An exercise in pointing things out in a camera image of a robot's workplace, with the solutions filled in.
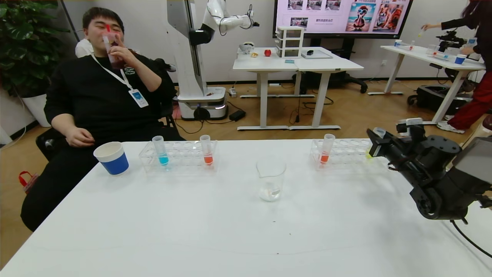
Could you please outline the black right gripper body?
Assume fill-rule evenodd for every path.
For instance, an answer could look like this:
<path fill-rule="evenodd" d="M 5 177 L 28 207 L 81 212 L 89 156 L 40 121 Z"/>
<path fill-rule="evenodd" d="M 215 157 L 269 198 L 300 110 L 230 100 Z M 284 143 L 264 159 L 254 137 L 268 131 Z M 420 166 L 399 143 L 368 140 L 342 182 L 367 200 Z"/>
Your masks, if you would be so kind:
<path fill-rule="evenodd" d="M 399 138 L 371 138 L 369 151 L 372 157 L 383 157 L 389 168 L 399 168 L 408 161 L 409 150 Z"/>

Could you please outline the seated man's left hand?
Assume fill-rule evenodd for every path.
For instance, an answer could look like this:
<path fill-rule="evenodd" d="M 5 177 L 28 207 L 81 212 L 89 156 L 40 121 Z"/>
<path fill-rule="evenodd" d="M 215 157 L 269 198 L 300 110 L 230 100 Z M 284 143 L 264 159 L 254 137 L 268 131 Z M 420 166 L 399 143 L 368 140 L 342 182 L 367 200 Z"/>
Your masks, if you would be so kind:
<path fill-rule="evenodd" d="M 111 46 L 108 54 L 117 62 L 130 64 L 134 60 L 134 54 L 121 41 L 118 41 L 116 46 Z"/>

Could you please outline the seated man's right hand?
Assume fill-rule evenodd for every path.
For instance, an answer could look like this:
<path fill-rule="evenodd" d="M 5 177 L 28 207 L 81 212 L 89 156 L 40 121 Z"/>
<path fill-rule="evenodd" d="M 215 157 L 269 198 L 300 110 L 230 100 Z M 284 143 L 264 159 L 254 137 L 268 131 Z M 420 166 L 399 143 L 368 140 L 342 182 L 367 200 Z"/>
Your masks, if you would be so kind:
<path fill-rule="evenodd" d="M 92 147 L 95 144 L 93 135 L 84 128 L 72 127 L 66 134 L 65 138 L 69 146 L 76 148 Z"/>

